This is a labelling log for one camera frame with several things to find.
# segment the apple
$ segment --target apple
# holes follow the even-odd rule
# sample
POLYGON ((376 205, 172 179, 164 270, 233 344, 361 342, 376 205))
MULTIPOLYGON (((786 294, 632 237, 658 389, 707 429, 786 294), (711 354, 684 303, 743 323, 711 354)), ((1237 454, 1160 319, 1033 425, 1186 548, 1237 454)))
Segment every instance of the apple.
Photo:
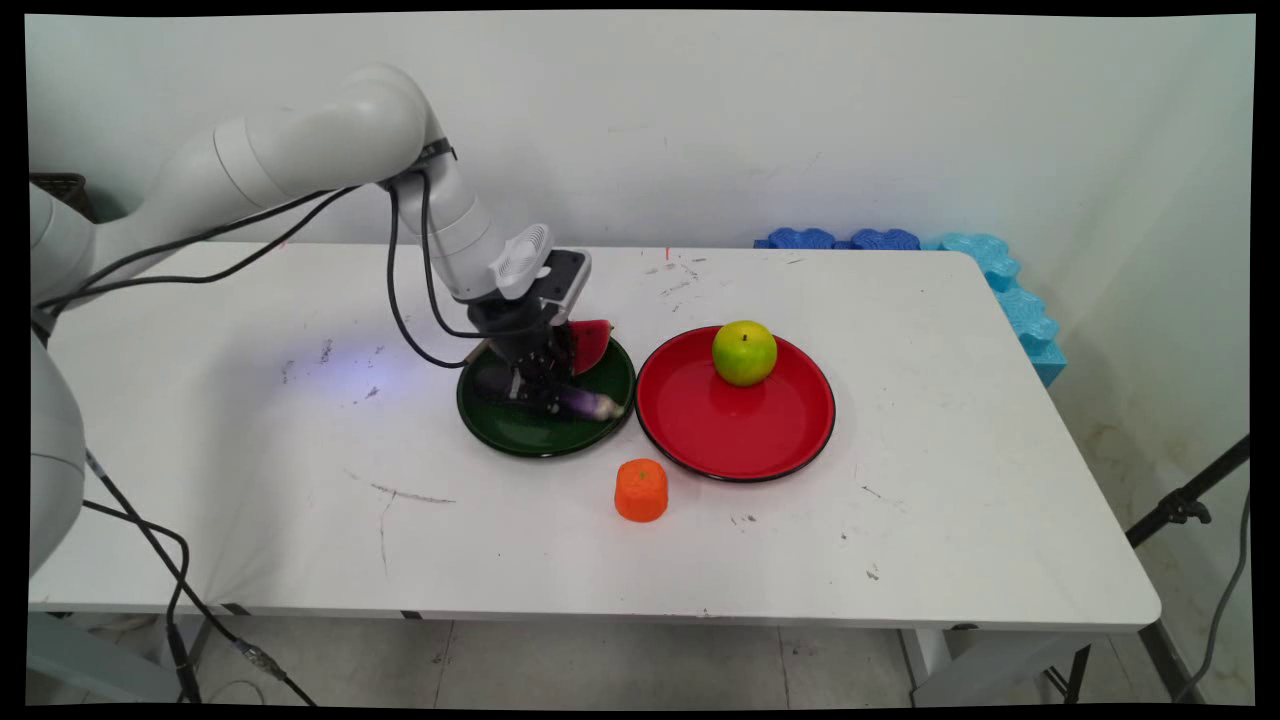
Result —
POLYGON ((769 377, 778 363, 778 343, 760 323, 739 320, 716 333, 712 361, 724 382, 749 387, 769 377))

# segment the green plate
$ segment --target green plate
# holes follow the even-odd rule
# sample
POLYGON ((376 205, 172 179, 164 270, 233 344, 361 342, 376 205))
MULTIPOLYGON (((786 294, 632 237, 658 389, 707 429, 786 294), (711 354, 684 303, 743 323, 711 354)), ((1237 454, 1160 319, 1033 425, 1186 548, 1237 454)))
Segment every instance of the green plate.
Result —
POLYGON ((480 357, 462 370, 458 377, 458 414, 480 442, 508 455, 552 457, 590 447, 622 427, 635 407, 636 372, 627 351, 613 338, 609 338, 604 357, 594 368, 573 378, 575 386, 603 392, 623 406, 622 416, 607 423, 547 416, 526 407, 480 400, 471 392, 476 373, 500 364, 502 360, 485 348, 480 357))

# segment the watermelon slice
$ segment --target watermelon slice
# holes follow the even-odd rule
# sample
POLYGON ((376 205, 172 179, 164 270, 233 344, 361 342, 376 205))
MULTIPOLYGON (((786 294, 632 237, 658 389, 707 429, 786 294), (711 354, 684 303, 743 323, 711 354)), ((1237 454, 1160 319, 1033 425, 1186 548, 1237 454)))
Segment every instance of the watermelon slice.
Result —
POLYGON ((609 332, 613 325, 608 320, 576 320, 568 324, 573 336, 573 375, 590 370, 604 357, 609 346, 609 332))

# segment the plate rim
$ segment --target plate rim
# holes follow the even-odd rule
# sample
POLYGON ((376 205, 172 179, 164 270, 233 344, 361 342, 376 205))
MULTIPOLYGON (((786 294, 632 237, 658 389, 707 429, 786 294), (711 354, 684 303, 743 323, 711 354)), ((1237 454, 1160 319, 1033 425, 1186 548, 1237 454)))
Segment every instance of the plate rim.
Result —
MULTIPOLYGON (((467 368, 465 368, 462 373, 458 374, 458 383, 453 393, 454 402, 458 409, 458 418, 462 420, 462 424, 467 428, 467 430, 471 433, 474 438, 479 439, 481 443, 489 446, 490 448, 497 450, 498 452, 502 452, 504 455, 511 455, 512 457, 563 457, 566 455, 581 452, 616 433, 622 425, 627 423, 628 419, 631 419, 631 414, 635 411, 636 405, 639 405, 636 402, 636 391, 640 388, 640 375, 636 373, 635 363, 631 361, 631 354, 628 354, 627 348, 622 347, 622 343, 618 342, 617 338, 614 338, 612 334, 609 336, 609 345, 616 345, 618 351, 622 354, 622 359, 627 361, 627 368, 631 370, 631 389, 627 392, 626 406, 622 410, 622 416, 614 420, 604 433, 591 439, 590 442, 586 442, 584 445, 577 445, 567 450, 561 450, 557 452, 529 452, 521 450, 511 450, 508 447, 500 447, 490 442, 488 437, 476 430, 475 425, 471 424, 471 419, 467 416, 466 413, 462 411, 462 378, 466 375, 466 372, 471 368, 471 364, 468 364, 467 368)), ((493 348, 486 347, 485 352, 493 352, 493 348)))
POLYGON ((778 478, 785 478, 785 477, 787 477, 787 475, 790 475, 792 473, 803 470, 806 465, 809 465, 810 462, 813 462, 814 459, 817 459, 819 455, 822 455, 823 450, 827 450, 827 443, 831 442, 831 436, 836 434, 836 414, 838 413, 838 407, 836 406, 836 392, 831 388, 831 380, 827 379, 827 374, 822 372, 822 368, 818 365, 818 361, 814 360, 813 357, 809 357, 809 354, 805 352, 804 350, 801 350, 799 345, 791 342, 790 340, 787 340, 787 338, 785 338, 782 336, 774 334, 773 337, 774 338, 781 338, 783 342, 786 342, 787 345, 790 345, 791 347, 794 347, 796 350, 796 352, 799 352, 800 355, 804 355, 809 360, 809 363, 813 363, 814 369, 818 370, 818 377, 820 377, 823 384, 827 386, 827 395, 831 396, 831 424, 827 427, 827 437, 822 438, 822 445, 818 446, 818 450, 815 450, 813 452, 813 455, 810 455, 809 457, 806 457, 804 460, 804 462, 800 462, 799 465, 796 465, 794 468, 788 468, 788 469, 786 469, 786 470, 783 470, 781 473, 776 473, 776 474, 772 474, 772 475, 746 477, 746 478, 731 478, 731 477, 726 477, 726 475, 717 475, 714 473, 708 473, 705 470, 699 470, 696 468, 690 468, 687 464, 685 464, 684 461, 681 461, 680 459, 677 459, 676 456, 673 456, 666 447, 663 447, 663 445, 660 442, 658 442, 653 437, 653 433, 649 432, 649 425, 644 421, 644 413, 640 411, 640 380, 644 378, 644 370, 645 370, 645 368, 649 366, 649 361, 653 360, 653 356, 657 355, 659 351, 662 351, 663 347, 667 347, 668 345, 671 345, 672 342, 675 342, 675 341, 685 337, 686 334, 695 333, 695 332, 699 332, 699 331, 713 329, 713 328, 718 329, 718 328, 723 328, 723 327, 724 327, 723 324, 721 324, 721 325, 701 325, 701 327, 698 327, 698 328, 690 328, 690 329, 687 329, 687 331, 685 331, 682 333, 673 334, 669 338, 667 338, 666 341, 663 341, 662 345, 659 345, 655 348, 653 348, 653 352, 650 352, 649 356, 645 357, 644 364, 640 365, 640 372, 636 373, 636 386, 635 386, 635 392, 634 392, 634 395, 635 395, 635 404, 634 405, 635 405, 636 420, 640 421, 640 429, 644 430, 644 434, 645 434, 645 437, 649 438, 649 442, 653 443, 653 446, 657 447, 659 452, 662 452, 663 455, 666 455, 668 460, 671 460, 676 465, 680 465, 685 470, 689 470, 690 473, 694 473, 694 474, 698 474, 698 475, 703 475, 703 477, 710 478, 713 480, 723 480, 723 482, 727 482, 727 483, 764 483, 764 482, 768 482, 768 480, 776 480, 778 478))

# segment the orange toy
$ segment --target orange toy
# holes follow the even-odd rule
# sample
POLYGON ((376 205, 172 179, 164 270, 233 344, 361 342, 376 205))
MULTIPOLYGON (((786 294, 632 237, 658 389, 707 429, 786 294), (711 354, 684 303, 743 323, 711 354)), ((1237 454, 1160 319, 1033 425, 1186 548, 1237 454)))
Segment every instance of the orange toy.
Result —
POLYGON ((636 523, 662 518, 667 510, 667 471, 648 457, 623 462, 618 468, 613 506, 618 515, 636 523))

